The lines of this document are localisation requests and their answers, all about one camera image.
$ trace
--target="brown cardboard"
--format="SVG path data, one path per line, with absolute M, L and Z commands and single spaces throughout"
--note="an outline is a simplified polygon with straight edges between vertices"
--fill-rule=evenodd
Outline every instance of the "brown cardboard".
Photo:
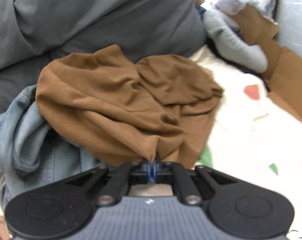
M 302 121 L 302 58 L 273 39 L 279 27 L 254 7 L 247 6 L 231 17 L 239 24 L 244 40 L 249 45 L 259 44 L 267 56 L 268 69 L 263 76 L 272 90 L 269 97 Z

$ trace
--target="light gray fabric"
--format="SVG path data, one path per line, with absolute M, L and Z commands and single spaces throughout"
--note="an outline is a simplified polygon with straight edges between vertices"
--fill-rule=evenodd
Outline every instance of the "light gray fabric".
M 233 32 L 238 33 L 240 31 L 239 25 L 235 22 L 235 20 L 231 19 L 228 15 L 225 13 L 215 10 L 218 14 L 220 14 L 220 17 L 222 20 L 232 29 Z
M 112 44 L 133 62 L 189 57 L 204 41 L 193 0 L 0 0 L 0 69 L 50 49 L 56 59 Z
M 18 194 L 94 168 L 98 162 L 57 135 L 38 111 L 36 86 L 25 88 L 0 115 L 2 209 Z
M 267 57 L 259 45 L 249 46 L 224 22 L 216 10 L 207 10 L 203 17 L 208 36 L 219 54 L 230 61 L 243 65 L 257 73 L 267 70 Z

